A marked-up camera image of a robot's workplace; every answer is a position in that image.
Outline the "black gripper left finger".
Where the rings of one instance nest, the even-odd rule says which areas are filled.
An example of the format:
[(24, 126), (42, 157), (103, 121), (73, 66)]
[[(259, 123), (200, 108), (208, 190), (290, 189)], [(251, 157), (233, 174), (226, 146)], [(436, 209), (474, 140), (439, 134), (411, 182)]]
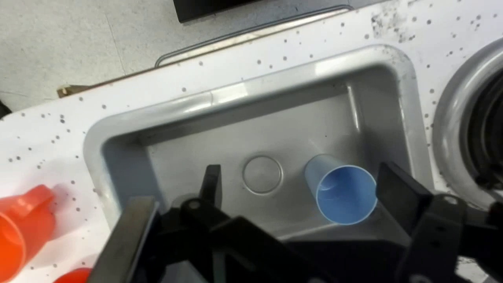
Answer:
[(158, 212), (152, 196), (133, 196), (90, 269), (87, 283), (160, 283), (167, 267), (186, 261), (213, 283), (211, 251), (202, 229), (188, 217), (204, 204), (221, 204), (221, 167), (207, 165), (199, 193), (178, 207)]

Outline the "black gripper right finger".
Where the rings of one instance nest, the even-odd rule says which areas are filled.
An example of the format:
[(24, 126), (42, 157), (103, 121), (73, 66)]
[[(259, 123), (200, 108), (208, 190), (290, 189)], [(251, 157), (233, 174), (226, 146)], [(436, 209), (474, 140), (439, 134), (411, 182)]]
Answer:
[(469, 207), (449, 193), (432, 193), (395, 163), (381, 163), (376, 198), (410, 242), (395, 267), (397, 283), (461, 283), (457, 258), (472, 259), (503, 278), (503, 204)]

